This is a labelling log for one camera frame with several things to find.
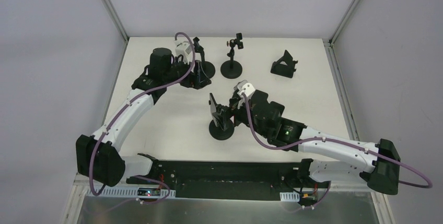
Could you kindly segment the black round-base phone stand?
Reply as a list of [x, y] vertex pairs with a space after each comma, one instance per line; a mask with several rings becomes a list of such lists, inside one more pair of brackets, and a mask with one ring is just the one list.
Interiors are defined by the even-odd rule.
[[199, 41], [200, 39], [198, 37], [193, 38], [194, 49], [201, 57], [203, 71], [209, 79], [212, 79], [216, 73], [215, 66], [211, 62], [206, 61], [204, 48], [200, 45]]

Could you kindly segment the black phone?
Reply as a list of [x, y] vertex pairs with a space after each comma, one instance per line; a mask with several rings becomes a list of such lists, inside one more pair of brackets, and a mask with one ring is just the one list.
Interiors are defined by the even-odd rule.
[[211, 113], [212, 121], [214, 122], [216, 127], [219, 127], [219, 122], [218, 122], [219, 113], [217, 111], [218, 104], [216, 103], [215, 98], [212, 93], [209, 93], [209, 102], [208, 103], [210, 106], [210, 113]]

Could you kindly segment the black folding phone stand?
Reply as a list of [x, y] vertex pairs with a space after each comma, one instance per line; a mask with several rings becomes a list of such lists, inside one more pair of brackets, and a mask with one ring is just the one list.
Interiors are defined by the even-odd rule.
[[285, 50], [283, 56], [277, 61], [273, 62], [270, 73], [286, 78], [293, 78], [294, 73], [297, 70], [297, 64], [298, 60], [294, 60], [292, 55]]

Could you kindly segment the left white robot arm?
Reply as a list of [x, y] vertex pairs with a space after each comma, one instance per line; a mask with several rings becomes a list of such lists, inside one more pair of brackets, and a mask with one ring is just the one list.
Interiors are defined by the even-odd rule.
[[159, 179], [159, 170], [153, 167], [154, 158], [145, 154], [121, 156], [121, 147], [128, 134], [167, 91], [180, 84], [186, 88], [201, 89], [211, 80], [195, 59], [193, 46], [177, 46], [176, 54], [167, 48], [153, 49], [149, 64], [131, 85], [131, 90], [112, 118], [91, 135], [81, 135], [76, 141], [78, 173], [106, 186], [115, 186], [122, 179], [138, 176], [146, 184]]

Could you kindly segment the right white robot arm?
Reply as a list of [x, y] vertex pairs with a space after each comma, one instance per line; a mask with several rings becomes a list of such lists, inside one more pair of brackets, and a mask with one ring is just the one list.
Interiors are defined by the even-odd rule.
[[331, 158], [330, 162], [303, 159], [296, 174], [299, 185], [349, 180], [364, 182], [379, 193], [398, 193], [401, 158], [392, 141], [359, 142], [286, 119], [284, 106], [268, 102], [267, 93], [259, 90], [237, 89], [230, 103], [234, 119], [247, 126], [262, 147]]

